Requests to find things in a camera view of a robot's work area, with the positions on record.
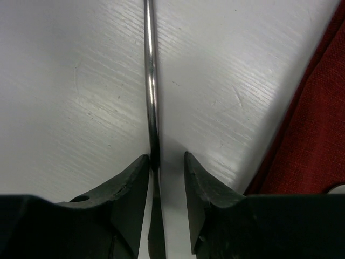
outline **screw hole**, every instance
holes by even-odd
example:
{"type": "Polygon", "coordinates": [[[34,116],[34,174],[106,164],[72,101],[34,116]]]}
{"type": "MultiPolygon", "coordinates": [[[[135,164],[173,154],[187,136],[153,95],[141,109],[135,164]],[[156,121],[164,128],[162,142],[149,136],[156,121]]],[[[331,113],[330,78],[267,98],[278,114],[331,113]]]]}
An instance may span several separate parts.
{"type": "Polygon", "coordinates": [[[74,198],[72,201],[70,201],[70,202],[87,201],[88,199],[90,199],[89,196],[87,196],[87,195],[81,195],[81,196],[75,197],[75,198],[74,198]]]}

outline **white table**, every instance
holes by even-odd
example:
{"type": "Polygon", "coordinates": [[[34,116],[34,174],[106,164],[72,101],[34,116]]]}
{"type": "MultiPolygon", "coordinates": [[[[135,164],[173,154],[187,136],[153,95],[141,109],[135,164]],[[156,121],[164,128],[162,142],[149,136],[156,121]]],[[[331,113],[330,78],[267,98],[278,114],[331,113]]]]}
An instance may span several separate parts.
{"type": "MultiPolygon", "coordinates": [[[[191,258],[184,151],[243,192],[338,2],[156,1],[168,258],[191,258]]],[[[68,201],[148,153],[142,9],[0,2],[1,193],[68,201]]]]}

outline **metal rod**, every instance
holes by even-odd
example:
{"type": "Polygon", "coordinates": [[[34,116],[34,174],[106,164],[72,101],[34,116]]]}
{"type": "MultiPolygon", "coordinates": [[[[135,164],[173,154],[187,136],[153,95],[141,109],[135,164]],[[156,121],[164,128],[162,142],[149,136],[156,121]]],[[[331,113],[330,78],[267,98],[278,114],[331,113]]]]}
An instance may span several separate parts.
{"type": "Polygon", "coordinates": [[[144,0],[144,48],[146,109],[151,146],[153,171],[153,200],[151,223],[148,235],[148,250],[151,259],[165,259],[165,234],[160,192],[160,140],[158,117],[157,48],[153,0],[144,0]]]}

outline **white tabletop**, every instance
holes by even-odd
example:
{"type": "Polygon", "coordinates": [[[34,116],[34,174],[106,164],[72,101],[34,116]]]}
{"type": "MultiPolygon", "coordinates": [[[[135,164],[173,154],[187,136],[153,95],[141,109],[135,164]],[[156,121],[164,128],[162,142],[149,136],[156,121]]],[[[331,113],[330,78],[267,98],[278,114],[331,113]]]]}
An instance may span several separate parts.
{"type": "MultiPolygon", "coordinates": [[[[156,1],[168,258],[191,258],[184,151],[243,192],[338,3],[156,1]]],[[[68,201],[148,153],[143,50],[141,0],[2,0],[0,192],[68,201]]]]}

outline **folded red towel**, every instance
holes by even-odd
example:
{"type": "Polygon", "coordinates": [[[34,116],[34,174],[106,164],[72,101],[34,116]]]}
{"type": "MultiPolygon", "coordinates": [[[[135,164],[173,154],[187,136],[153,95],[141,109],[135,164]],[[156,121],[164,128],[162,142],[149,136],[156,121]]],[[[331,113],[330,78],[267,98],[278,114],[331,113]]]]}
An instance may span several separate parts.
{"type": "Polygon", "coordinates": [[[342,0],[247,194],[326,193],[345,183],[344,20],[342,0]]]}

